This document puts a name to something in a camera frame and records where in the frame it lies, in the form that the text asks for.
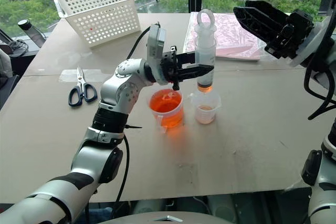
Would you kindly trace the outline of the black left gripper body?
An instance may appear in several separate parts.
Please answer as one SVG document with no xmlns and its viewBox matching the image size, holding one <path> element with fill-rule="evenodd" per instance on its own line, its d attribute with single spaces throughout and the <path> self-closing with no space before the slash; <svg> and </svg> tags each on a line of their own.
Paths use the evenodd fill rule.
<svg viewBox="0 0 336 224">
<path fill-rule="evenodd" d="M 182 65 L 179 63 L 177 57 L 177 47 L 171 46 L 170 51 L 164 52 L 160 66 L 168 83 L 172 84 L 173 90 L 180 89 L 180 82 L 182 82 Z"/>
</svg>

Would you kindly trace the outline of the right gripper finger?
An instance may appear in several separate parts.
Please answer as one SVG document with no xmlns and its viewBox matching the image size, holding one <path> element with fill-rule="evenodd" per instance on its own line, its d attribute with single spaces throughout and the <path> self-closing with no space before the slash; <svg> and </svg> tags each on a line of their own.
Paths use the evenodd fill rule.
<svg viewBox="0 0 336 224">
<path fill-rule="evenodd" d="M 282 12 L 281 10 L 273 7 L 270 3 L 266 1 L 246 1 L 246 7 L 253 7 L 263 14 L 267 15 L 273 21 L 278 22 L 279 24 L 284 24 L 288 17 L 287 14 Z"/>
<path fill-rule="evenodd" d="M 271 42 L 283 28 L 283 24 L 253 7 L 234 7 L 233 12 L 243 29 L 266 43 Z"/>
</svg>

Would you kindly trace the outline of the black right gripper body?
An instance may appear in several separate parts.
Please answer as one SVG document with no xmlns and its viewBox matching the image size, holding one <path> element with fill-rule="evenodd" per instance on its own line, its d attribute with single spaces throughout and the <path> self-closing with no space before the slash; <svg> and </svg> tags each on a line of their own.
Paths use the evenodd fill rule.
<svg viewBox="0 0 336 224">
<path fill-rule="evenodd" d="M 314 27 L 310 14 L 296 9 L 287 18 L 281 31 L 265 47 L 265 51 L 277 59 L 293 59 L 299 46 Z"/>
</svg>

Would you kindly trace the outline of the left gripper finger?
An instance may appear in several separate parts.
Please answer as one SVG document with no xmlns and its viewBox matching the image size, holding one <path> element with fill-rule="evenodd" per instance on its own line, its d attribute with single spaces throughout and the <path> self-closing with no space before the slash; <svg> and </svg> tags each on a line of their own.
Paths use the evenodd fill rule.
<svg viewBox="0 0 336 224">
<path fill-rule="evenodd" d="M 214 66 L 204 65 L 204 64 L 193 64 L 186 68 L 181 68 L 177 70 L 177 80 L 183 81 L 186 79 L 194 79 L 204 76 L 211 72 Z"/>
<path fill-rule="evenodd" d="M 176 55 L 177 66 L 182 68 L 185 64 L 194 64 L 195 63 L 195 51 L 184 52 Z"/>
</svg>

